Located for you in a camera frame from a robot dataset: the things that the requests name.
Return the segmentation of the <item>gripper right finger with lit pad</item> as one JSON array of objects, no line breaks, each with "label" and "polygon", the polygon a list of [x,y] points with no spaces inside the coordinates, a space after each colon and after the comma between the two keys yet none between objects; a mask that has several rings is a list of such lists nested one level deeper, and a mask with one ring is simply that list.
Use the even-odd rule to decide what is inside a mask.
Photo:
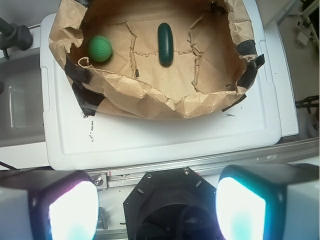
[{"label": "gripper right finger with lit pad", "polygon": [[228,165],[215,194],[227,240],[318,240],[320,168],[310,163]]}]

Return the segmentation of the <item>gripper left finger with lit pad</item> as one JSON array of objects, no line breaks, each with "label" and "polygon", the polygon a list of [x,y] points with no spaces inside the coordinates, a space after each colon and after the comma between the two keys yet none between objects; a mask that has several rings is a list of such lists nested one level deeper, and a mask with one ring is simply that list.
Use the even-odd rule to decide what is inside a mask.
[{"label": "gripper left finger with lit pad", "polygon": [[2,170],[2,240],[92,240],[99,196],[84,171]]}]

